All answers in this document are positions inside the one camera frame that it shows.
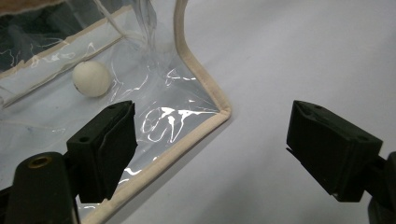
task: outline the white ball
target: white ball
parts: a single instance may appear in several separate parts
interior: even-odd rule
[[[81,94],[96,97],[107,92],[111,85],[111,75],[99,62],[79,63],[73,70],[73,82]]]

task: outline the white table surface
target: white table surface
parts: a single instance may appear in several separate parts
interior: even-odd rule
[[[369,223],[286,148],[293,100],[322,105],[396,150],[396,1],[191,0],[192,52],[232,118],[108,223]]]

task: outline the beige fabric trim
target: beige fabric trim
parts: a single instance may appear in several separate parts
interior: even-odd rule
[[[155,162],[143,169],[143,171],[138,175],[135,175],[133,181],[128,181],[122,185],[110,201],[102,202],[95,210],[90,212],[83,219],[83,223],[85,224],[106,222],[115,212],[121,209],[126,203],[128,203],[128,201],[143,190],[144,187],[153,182],[180,157],[186,154],[196,143],[214,131],[220,126],[220,124],[231,116],[231,106],[224,93],[213,78],[198,63],[187,47],[187,43],[184,38],[184,11],[186,5],[187,0],[177,0],[174,16],[177,52],[183,62],[204,86],[216,106],[219,108],[220,113],[203,122],[175,145],[168,148],[157,160],[155,160]]]

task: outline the clear plastic bag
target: clear plastic bag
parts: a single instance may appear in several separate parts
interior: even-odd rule
[[[20,31],[11,39],[23,38],[20,54],[30,54],[0,74],[0,189],[12,184],[14,170],[24,159],[45,151],[65,153],[65,142],[108,105],[135,103],[138,148],[120,185],[220,113],[177,53],[177,1],[93,2],[97,7],[80,6],[84,3],[76,0],[56,6],[62,10],[52,11],[55,23],[66,24],[63,18],[76,23],[64,38],[44,33],[37,41],[14,27]],[[43,41],[51,48],[31,51]],[[1,51],[3,57],[13,49]],[[74,66],[88,60],[103,63],[112,76],[110,90],[101,97],[83,96],[73,85]],[[78,203],[80,217],[95,206]]]

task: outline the black mount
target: black mount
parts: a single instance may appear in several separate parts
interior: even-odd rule
[[[0,223],[79,223],[82,203],[111,199],[137,147],[134,104],[110,105],[67,141],[67,152],[21,162],[0,191]]]
[[[294,101],[288,151],[339,202],[366,190],[371,224],[395,224],[396,152],[378,156],[382,141],[320,105]]]

